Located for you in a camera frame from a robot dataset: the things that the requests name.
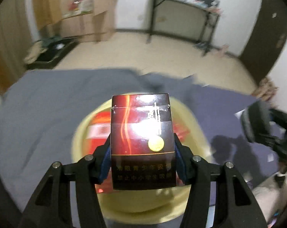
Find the dark maroon cigarette pack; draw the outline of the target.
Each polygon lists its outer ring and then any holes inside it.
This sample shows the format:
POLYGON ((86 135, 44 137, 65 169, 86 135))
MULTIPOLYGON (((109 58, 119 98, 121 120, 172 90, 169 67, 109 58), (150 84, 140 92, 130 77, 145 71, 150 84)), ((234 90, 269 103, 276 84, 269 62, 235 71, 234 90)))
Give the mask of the dark maroon cigarette pack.
POLYGON ((151 190, 177 185, 169 95, 112 97, 111 171, 115 190, 151 190))

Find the black folding table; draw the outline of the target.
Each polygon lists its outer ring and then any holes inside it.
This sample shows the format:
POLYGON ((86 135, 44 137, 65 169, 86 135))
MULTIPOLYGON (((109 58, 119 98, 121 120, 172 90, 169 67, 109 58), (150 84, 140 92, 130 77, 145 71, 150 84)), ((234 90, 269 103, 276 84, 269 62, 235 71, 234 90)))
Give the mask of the black folding table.
POLYGON ((219 0, 149 0, 150 20, 147 43, 153 36, 166 36, 191 42, 206 56, 221 9, 219 0))

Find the open black suitcase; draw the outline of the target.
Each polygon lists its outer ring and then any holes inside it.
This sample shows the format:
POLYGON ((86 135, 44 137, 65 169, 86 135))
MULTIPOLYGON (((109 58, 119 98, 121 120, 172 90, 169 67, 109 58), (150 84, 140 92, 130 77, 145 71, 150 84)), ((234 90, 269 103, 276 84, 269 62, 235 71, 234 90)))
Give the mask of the open black suitcase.
POLYGON ((24 58, 25 69, 53 69, 66 57, 77 45, 77 37, 51 38, 36 41, 28 50, 24 58))

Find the red Double Happiness cigarette pack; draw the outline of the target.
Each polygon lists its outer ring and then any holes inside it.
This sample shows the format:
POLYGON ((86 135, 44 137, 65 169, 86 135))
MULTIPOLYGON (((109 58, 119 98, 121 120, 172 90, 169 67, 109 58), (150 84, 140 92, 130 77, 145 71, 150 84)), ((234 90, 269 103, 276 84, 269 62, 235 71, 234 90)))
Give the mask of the red Double Happiness cigarette pack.
MULTIPOLYGON (((82 144, 82 156, 93 154, 98 146, 103 145, 110 134, 109 109, 94 112, 85 129, 85 137, 82 144)), ((179 118, 173 121, 173 132, 177 134, 181 142, 189 138, 190 130, 179 118)))

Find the yellow oval plastic tray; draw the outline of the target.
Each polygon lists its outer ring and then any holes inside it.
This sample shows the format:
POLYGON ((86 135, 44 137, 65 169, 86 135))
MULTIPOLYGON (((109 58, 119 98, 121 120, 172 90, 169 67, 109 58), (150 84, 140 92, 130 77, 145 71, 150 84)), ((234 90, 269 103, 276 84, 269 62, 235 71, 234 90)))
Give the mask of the yellow oval plastic tray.
MULTIPOLYGON (((180 119, 190 130, 189 138, 182 142, 193 154, 198 154, 208 162, 213 161, 211 147, 197 119, 191 110, 177 98, 170 98, 172 120, 180 119)), ((72 141, 71 157, 75 163, 82 156, 85 129, 94 112, 111 108, 108 100, 90 112, 79 124, 72 141)), ((106 219, 124 224, 158 224, 171 221, 185 211, 190 186, 141 191, 114 191, 112 178, 96 186, 101 211, 106 219)))

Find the grey blanket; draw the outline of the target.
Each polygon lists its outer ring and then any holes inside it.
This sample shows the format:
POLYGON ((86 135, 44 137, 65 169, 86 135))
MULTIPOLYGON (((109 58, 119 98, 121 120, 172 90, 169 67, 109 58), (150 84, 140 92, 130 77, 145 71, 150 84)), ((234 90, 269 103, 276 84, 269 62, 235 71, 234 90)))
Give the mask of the grey blanket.
POLYGON ((126 93, 168 93, 193 109, 193 81, 126 68, 27 72, 0 105, 0 227, 17 227, 53 162, 71 163, 72 138, 89 113, 126 93))

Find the purple-grey bed sheet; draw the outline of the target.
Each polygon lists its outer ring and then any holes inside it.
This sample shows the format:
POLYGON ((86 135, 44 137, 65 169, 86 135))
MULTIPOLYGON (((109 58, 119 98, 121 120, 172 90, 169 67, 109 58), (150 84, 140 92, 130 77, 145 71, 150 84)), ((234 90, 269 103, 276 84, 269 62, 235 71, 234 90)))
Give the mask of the purple-grey bed sheet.
POLYGON ((279 188, 274 174, 279 170, 278 155, 262 144, 247 142, 239 114, 255 102, 253 96, 212 86, 192 85, 186 91, 183 102, 194 113, 198 122, 198 134, 203 142, 184 142, 193 154, 222 165, 232 161, 254 190, 255 197, 267 221, 285 203, 287 187, 279 188))

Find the dark door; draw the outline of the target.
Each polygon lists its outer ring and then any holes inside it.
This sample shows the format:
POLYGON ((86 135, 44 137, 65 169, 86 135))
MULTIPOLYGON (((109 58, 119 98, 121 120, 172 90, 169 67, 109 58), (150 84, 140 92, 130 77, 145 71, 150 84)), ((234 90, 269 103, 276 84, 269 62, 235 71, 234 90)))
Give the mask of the dark door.
POLYGON ((270 72, 287 40, 287 6, 282 0, 262 0, 252 34, 240 60, 259 83, 270 72))

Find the wooden cabinet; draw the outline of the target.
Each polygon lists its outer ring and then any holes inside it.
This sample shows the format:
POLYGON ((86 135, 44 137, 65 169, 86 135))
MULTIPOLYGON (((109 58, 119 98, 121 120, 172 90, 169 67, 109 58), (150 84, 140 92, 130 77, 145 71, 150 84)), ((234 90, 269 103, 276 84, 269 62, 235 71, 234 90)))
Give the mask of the wooden cabinet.
POLYGON ((76 36, 82 42, 107 41, 115 32, 117 0, 32 0, 40 37, 76 36))

